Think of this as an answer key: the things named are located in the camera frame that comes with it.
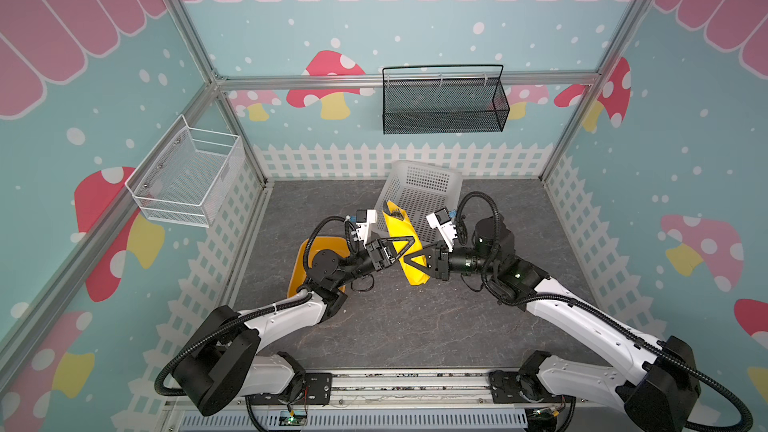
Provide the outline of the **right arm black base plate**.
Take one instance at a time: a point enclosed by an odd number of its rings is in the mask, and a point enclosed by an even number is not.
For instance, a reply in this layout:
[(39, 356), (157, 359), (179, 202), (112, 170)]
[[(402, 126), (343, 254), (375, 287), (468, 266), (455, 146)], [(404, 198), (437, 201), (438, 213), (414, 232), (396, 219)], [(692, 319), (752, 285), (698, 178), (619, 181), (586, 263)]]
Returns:
[(493, 370), (488, 379), (494, 404), (554, 403), (561, 406), (568, 403), (565, 396), (549, 393), (533, 373)]

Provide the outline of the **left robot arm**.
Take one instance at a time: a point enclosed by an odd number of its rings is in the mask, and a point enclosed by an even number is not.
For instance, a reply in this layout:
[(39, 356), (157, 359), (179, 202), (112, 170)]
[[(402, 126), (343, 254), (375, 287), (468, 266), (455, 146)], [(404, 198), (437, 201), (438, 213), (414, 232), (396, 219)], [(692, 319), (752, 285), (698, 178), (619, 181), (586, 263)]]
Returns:
[(266, 395), (287, 406), (303, 400), (307, 372), (291, 355), (261, 355), (266, 346), (338, 313), (343, 287), (397, 264), (412, 236), (375, 239), (347, 257), (331, 249), (305, 255), (305, 279), (295, 295), (252, 311), (214, 309), (158, 374), (154, 389), (185, 396), (204, 416), (239, 398)]

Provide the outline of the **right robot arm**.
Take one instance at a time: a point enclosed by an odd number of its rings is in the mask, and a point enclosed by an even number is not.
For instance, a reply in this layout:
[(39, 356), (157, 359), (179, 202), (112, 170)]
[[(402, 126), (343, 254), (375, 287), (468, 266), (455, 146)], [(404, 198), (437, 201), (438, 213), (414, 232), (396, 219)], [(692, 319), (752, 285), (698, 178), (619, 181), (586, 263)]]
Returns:
[(692, 349), (679, 339), (664, 342), (620, 322), (574, 295), (545, 270), (515, 252), (514, 236), (501, 220), (481, 220), (469, 247), (457, 245), (455, 227), (438, 225), (440, 242), (410, 249), (405, 263), (431, 278), (479, 275), (516, 307), (557, 326), (605, 360), (597, 366), (566, 360), (550, 352), (532, 352), (512, 377), (494, 372), (496, 400), (518, 394), (531, 402), (554, 396), (585, 399), (624, 412), (643, 431), (681, 431), (701, 393), (698, 379), (648, 351), (658, 346), (686, 367), (695, 364)]

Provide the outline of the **white perforated plastic basket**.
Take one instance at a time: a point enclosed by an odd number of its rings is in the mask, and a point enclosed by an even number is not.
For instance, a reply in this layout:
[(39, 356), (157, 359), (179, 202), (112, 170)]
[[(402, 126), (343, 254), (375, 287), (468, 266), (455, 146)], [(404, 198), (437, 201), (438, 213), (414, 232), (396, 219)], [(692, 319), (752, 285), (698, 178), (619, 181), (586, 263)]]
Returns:
[(396, 161), (376, 202), (376, 223), (372, 230), (380, 237), (389, 235), (383, 216), (387, 204), (393, 202), (403, 209), (422, 243), (440, 239), (426, 216), (441, 208), (453, 211), (458, 206), (463, 177), (458, 171), (415, 161)]

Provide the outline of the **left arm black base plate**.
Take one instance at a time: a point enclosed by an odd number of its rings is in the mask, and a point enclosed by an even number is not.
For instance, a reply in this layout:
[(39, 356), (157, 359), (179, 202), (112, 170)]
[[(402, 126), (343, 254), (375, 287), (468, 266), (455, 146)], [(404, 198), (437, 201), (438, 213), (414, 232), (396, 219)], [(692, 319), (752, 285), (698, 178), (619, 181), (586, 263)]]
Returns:
[(325, 406), (330, 404), (332, 385), (331, 373), (305, 373), (293, 379), (282, 392), (257, 394), (252, 401), (254, 405)]

